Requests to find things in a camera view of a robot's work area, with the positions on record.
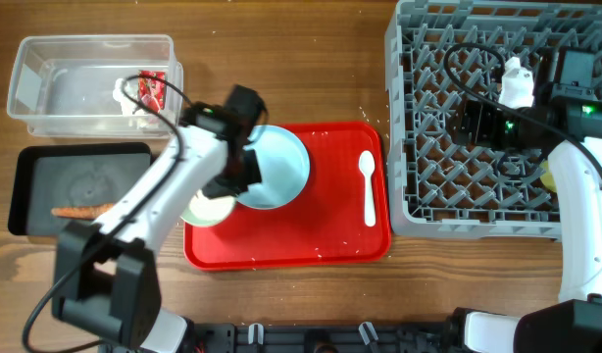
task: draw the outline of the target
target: plastic crate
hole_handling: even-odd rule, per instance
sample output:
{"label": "plastic crate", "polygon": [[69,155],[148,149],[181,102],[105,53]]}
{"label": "plastic crate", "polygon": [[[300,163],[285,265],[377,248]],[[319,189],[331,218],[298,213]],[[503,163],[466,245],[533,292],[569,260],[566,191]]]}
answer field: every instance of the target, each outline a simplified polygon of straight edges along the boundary
{"label": "plastic crate", "polygon": [[[602,100],[602,6],[469,0],[402,0],[384,38],[390,105],[388,196],[397,234],[442,238],[538,236],[560,238],[555,194],[540,187],[533,155],[512,157],[508,180],[493,168],[502,153],[451,143],[445,123],[466,93],[441,68],[455,43],[498,48],[532,68],[539,48],[569,45],[597,52],[593,88]],[[463,50],[452,68],[476,91],[497,99],[489,54]]]}
{"label": "plastic crate", "polygon": [[[9,86],[7,113],[40,136],[168,137],[151,115],[123,115],[113,97],[119,78],[140,70],[165,72],[183,88],[173,40],[163,34],[51,35],[20,44]],[[134,90],[137,80],[128,83]],[[176,123],[181,97],[166,90],[165,112]]]}

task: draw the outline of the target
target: orange carrot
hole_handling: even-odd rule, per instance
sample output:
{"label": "orange carrot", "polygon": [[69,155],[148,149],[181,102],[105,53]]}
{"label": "orange carrot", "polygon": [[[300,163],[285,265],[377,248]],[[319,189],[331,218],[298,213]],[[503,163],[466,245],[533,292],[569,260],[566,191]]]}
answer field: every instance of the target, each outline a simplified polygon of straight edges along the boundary
{"label": "orange carrot", "polygon": [[61,218],[70,218],[78,220],[95,220],[100,215],[109,211],[114,204],[103,204],[97,206],[83,206],[83,207],[55,207],[50,210],[53,216]]}

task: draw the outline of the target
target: gray plastic crate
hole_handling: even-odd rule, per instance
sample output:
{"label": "gray plastic crate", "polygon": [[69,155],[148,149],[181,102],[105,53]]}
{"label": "gray plastic crate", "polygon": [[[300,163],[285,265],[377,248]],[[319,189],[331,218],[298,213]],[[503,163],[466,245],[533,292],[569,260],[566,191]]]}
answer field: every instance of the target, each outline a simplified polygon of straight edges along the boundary
{"label": "gray plastic crate", "polygon": [[[492,168],[502,153],[451,143],[445,131],[466,94],[441,68],[455,43],[499,49],[522,65],[538,62],[539,48],[571,45],[597,52],[593,87],[602,100],[602,6],[469,0],[402,0],[384,38],[390,104],[388,197],[393,230],[401,235],[451,238],[560,238],[556,195],[540,187],[538,151],[511,157],[508,180]],[[478,92],[497,99],[489,54],[462,50],[452,69]]]}

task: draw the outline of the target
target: spoon handle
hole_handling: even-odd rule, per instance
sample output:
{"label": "spoon handle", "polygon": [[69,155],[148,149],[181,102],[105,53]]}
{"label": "spoon handle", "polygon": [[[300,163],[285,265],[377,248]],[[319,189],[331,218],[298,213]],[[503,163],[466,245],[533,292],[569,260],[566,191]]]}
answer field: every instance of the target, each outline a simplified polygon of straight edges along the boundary
{"label": "spoon handle", "polygon": [[373,227],[376,224],[376,205],[373,201],[371,176],[364,176],[364,185],[364,223],[367,227]]}

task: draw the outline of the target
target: spoon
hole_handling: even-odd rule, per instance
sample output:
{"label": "spoon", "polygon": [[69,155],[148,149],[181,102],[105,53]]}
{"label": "spoon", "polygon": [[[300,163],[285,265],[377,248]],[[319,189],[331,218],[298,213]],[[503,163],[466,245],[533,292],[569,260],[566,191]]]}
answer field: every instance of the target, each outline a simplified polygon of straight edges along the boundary
{"label": "spoon", "polygon": [[364,223],[367,227],[372,227],[376,224],[376,206],[373,201],[371,176],[376,169],[376,161],[370,151],[362,152],[358,168],[364,175]]}

